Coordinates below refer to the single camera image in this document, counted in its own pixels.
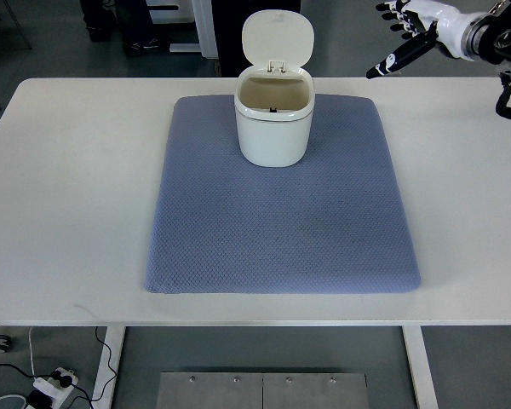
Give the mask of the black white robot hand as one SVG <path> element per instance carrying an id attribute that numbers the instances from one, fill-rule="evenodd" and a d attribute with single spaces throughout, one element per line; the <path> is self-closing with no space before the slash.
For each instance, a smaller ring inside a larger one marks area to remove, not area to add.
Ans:
<path id="1" fill-rule="evenodd" d="M 370 68 L 368 79 L 397 72 L 435 47 L 452 59 L 476 60 L 473 40 L 490 18 L 488 12 L 464 14 L 437 1 L 384 1 L 376 10 L 384 20 L 394 22 L 392 31 L 404 32 L 405 42 Z"/>

